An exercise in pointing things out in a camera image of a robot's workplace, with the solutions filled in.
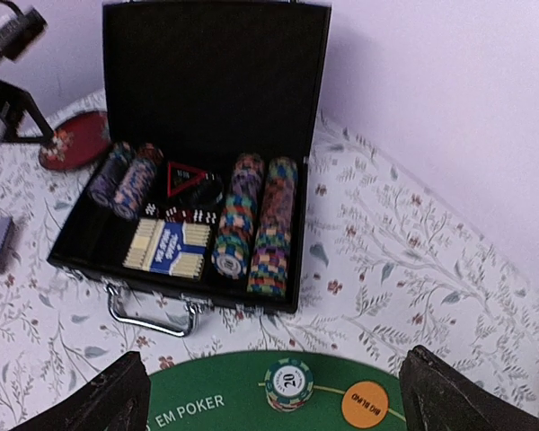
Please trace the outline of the black poker chip case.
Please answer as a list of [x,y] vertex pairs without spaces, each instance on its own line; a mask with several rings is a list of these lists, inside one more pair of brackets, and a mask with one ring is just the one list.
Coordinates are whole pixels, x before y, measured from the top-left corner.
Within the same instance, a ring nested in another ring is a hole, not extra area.
[[331,20],[328,5],[271,1],[130,1],[102,8],[110,137],[150,143],[167,161],[228,178],[239,154],[296,161],[287,291],[251,294],[206,266],[199,280],[122,264],[136,223],[82,193],[49,264],[106,286],[157,292],[196,311],[296,312],[304,254],[308,156]]

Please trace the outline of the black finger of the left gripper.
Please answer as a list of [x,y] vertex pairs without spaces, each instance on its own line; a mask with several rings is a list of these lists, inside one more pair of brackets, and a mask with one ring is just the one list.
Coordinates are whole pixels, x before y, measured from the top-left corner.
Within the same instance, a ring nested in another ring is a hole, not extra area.
[[[38,136],[20,136],[19,126],[28,114],[40,131]],[[40,112],[31,95],[0,80],[0,143],[50,144],[54,131]]]

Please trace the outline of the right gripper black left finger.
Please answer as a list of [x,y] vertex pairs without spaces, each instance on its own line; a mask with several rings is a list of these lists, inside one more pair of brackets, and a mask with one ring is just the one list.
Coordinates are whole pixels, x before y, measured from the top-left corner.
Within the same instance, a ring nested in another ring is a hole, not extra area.
[[145,430],[151,382],[138,352],[128,351],[84,387],[17,430]]

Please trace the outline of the green twenty chip stack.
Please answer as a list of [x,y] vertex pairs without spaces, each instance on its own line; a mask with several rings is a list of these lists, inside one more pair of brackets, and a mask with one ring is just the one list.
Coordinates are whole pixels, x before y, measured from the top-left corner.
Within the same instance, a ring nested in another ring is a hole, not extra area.
[[301,409],[314,393],[314,374],[300,359],[279,359],[264,374],[263,387],[269,405],[280,412]]

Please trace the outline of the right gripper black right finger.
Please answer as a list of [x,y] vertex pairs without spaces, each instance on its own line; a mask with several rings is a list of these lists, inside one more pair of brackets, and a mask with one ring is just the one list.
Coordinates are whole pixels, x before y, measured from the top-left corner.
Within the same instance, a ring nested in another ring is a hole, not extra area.
[[406,427],[418,430],[539,430],[539,418],[490,394],[418,345],[399,372]]

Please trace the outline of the orange big blind button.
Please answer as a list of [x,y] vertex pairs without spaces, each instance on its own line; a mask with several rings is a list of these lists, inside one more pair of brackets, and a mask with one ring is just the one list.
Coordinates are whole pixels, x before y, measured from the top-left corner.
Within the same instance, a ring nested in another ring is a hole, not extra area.
[[341,412],[345,420],[355,428],[376,427],[389,412],[389,396],[379,383],[358,382],[345,392]]

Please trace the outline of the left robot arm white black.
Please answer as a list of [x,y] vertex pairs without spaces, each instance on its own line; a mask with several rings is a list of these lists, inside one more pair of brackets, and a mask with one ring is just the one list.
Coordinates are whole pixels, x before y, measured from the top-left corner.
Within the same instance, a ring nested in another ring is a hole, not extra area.
[[[47,23],[34,8],[24,12],[12,1],[3,1],[1,4],[9,7],[13,16],[0,24],[0,61],[5,58],[15,61],[43,33]],[[29,115],[38,127],[38,136],[18,134],[25,115]],[[53,135],[53,129],[31,94],[0,80],[0,143],[46,145]]]

